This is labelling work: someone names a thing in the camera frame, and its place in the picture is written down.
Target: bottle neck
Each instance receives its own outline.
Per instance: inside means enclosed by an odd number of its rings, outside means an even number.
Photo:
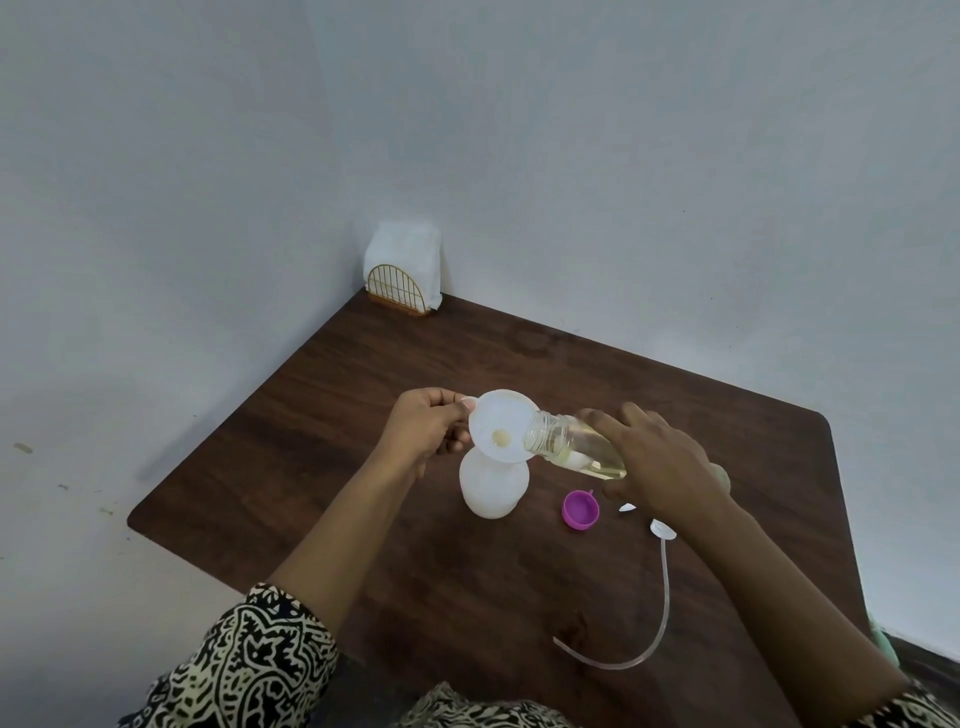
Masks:
[[[566,436],[566,424],[556,415],[538,411],[523,435],[523,448],[535,455],[557,455]]]

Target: left hand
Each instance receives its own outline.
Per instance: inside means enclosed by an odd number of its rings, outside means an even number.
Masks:
[[[431,455],[460,452],[470,442],[467,417],[474,406],[472,400],[464,401],[464,395],[440,387],[404,392],[372,457],[423,477]]]

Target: green object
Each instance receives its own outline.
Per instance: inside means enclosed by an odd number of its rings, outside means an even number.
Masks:
[[[887,639],[887,636],[883,634],[883,630],[880,629],[879,625],[874,621],[874,616],[868,612],[867,618],[870,620],[870,634],[874,638],[874,644],[879,647],[880,652],[883,653],[883,656],[886,657],[887,660],[899,667],[900,658],[897,657],[897,650],[890,644],[890,640]]]

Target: hand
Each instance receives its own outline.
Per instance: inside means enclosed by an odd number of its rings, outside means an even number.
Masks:
[[[656,412],[626,402],[620,422],[594,409],[580,418],[613,443],[627,468],[624,479],[607,481],[605,496],[635,503],[681,534],[730,501],[704,449]]]
[[[400,395],[372,457],[423,477],[433,454],[460,452],[470,442],[467,417],[475,404],[440,387]]]

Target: black and white patterned clothing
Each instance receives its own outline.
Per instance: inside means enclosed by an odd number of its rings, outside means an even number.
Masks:
[[[299,601],[258,584],[220,617],[200,649],[160,677],[146,705],[119,728],[301,728],[337,666],[333,637]],[[425,695],[397,728],[571,728],[531,701],[473,703],[447,683]],[[960,728],[920,689],[855,722],[862,728]]]

